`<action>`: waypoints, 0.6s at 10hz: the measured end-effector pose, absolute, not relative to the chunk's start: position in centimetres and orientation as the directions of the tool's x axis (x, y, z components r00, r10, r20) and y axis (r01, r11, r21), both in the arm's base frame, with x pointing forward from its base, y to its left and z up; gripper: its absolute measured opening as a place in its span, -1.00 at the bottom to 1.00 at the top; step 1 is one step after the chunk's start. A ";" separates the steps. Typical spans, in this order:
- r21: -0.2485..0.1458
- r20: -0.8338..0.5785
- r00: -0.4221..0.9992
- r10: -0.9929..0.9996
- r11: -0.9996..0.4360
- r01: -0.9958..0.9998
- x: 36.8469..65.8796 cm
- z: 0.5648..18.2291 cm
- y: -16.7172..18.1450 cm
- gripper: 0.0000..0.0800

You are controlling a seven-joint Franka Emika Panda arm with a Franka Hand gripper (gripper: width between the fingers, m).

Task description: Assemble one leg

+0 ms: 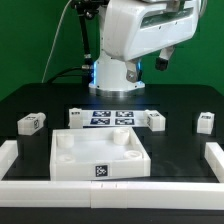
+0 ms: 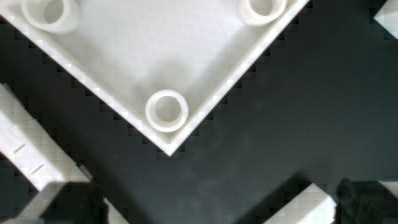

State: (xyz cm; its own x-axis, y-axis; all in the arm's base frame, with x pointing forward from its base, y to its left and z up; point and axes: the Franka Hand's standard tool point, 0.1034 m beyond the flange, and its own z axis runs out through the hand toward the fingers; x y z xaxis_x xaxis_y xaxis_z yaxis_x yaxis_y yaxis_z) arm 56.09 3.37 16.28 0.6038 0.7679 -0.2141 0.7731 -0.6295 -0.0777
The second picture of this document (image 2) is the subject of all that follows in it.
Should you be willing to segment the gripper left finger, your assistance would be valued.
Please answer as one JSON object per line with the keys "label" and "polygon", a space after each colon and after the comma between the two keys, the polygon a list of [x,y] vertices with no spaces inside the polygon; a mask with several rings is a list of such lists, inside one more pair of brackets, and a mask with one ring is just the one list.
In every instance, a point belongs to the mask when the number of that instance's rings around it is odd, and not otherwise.
{"label": "gripper left finger", "polygon": [[104,191],[90,182],[52,182],[40,191],[17,224],[109,224]]}

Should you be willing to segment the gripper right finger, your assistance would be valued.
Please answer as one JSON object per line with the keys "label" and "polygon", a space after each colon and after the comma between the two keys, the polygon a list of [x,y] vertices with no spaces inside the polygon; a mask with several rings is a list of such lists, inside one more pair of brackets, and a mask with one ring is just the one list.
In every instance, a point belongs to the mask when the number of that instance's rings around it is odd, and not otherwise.
{"label": "gripper right finger", "polygon": [[337,195],[337,224],[398,224],[398,197],[381,182],[344,179]]}

